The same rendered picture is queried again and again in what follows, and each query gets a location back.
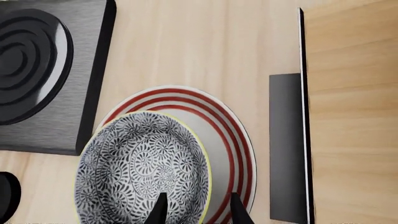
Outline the round black stove knob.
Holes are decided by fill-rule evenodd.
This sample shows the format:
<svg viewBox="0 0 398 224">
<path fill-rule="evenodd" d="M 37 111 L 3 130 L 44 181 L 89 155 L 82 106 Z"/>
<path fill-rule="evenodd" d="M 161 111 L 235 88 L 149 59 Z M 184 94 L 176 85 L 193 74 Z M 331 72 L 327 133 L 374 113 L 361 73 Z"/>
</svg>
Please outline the round black stove knob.
<svg viewBox="0 0 398 224">
<path fill-rule="evenodd" d="M 0 172 L 0 224 L 5 224 L 15 214 L 21 201 L 21 185 L 9 172 Z"/>
</svg>

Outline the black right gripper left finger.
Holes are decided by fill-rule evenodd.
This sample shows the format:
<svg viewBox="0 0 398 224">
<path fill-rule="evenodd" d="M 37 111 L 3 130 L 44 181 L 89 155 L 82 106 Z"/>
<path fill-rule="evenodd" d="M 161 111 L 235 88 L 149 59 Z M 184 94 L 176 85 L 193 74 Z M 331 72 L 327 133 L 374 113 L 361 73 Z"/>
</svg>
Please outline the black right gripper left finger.
<svg viewBox="0 0 398 224">
<path fill-rule="evenodd" d="M 167 218 L 168 200 L 167 194 L 162 192 L 145 220 L 144 224 L 165 224 Z"/>
</svg>

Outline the black patterned bowl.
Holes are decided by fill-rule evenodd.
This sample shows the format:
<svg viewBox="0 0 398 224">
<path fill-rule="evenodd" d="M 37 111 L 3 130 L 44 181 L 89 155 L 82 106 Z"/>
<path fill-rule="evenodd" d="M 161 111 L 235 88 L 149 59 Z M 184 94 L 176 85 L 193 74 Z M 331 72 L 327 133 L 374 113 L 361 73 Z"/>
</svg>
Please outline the black patterned bowl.
<svg viewBox="0 0 398 224">
<path fill-rule="evenodd" d="M 144 224 L 165 198 L 164 224 L 203 224 L 211 166 L 199 137 L 175 117 L 135 111 L 105 124 L 76 172 L 78 224 Z"/>
</svg>

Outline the flat black stove plate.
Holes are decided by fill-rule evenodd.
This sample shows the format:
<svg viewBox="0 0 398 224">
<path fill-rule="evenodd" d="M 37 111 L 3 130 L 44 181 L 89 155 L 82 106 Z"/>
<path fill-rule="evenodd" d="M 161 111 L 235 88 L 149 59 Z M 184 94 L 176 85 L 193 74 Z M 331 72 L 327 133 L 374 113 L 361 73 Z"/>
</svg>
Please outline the flat black stove plate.
<svg viewBox="0 0 398 224">
<path fill-rule="evenodd" d="M 0 0 L 0 150 L 81 154 L 116 12 L 115 0 Z"/>
</svg>

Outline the pale wooden cabinet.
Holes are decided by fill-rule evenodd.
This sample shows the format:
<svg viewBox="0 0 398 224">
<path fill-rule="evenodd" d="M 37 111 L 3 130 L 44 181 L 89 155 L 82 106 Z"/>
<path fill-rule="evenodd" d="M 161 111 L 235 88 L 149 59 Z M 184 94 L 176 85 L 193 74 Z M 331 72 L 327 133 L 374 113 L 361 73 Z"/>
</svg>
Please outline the pale wooden cabinet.
<svg viewBox="0 0 398 224">
<path fill-rule="evenodd" d="M 398 0 L 298 16 L 300 73 L 270 76 L 270 218 L 398 224 Z"/>
</svg>

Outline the white plate with red rings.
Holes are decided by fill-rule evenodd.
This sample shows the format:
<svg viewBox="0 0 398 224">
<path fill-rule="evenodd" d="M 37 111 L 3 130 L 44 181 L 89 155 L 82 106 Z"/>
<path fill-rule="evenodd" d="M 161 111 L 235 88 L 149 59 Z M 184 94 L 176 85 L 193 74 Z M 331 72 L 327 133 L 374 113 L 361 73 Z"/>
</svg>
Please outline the white plate with red rings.
<svg viewBox="0 0 398 224">
<path fill-rule="evenodd" d="M 100 122 L 133 111 L 151 110 L 172 115 L 187 124 L 203 143 L 211 164 L 212 192 L 205 224 L 232 222 L 229 201 L 236 192 L 250 211 L 257 184 L 254 149 L 243 124 L 221 100 L 199 89 L 181 85 L 151 87 L 129 96 Z"/>
</svg>

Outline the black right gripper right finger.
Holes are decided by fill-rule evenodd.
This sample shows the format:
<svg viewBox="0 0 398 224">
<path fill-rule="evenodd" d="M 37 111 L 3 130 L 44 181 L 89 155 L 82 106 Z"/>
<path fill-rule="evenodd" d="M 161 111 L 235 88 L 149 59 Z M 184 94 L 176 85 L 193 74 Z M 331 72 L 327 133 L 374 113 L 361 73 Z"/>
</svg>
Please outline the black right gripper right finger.
<svg viewBox="0 0 398 224">
<path fill-rule="evenodd" d="M 229 206 L 233 224 L 254 224 L 236 192 L 231 193 Z"/>
</svg>

